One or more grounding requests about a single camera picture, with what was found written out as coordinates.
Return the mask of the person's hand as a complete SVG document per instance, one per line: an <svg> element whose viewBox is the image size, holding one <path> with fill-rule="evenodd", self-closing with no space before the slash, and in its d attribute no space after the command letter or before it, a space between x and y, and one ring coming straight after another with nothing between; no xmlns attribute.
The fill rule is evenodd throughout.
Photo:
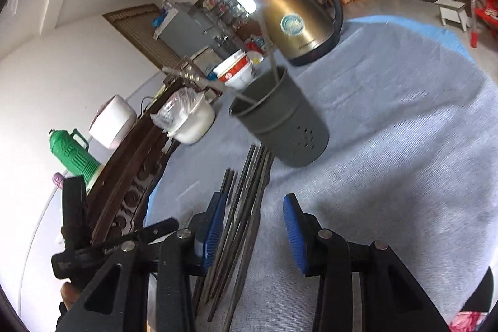
<svg viewBox="0 0 498 332"><path fill-rule="evenodd" d="M73 305L79 299L81 291L75 287L71 282L65 282L61 287L61 295L63 299L63 303L69 311Z"/></svg>

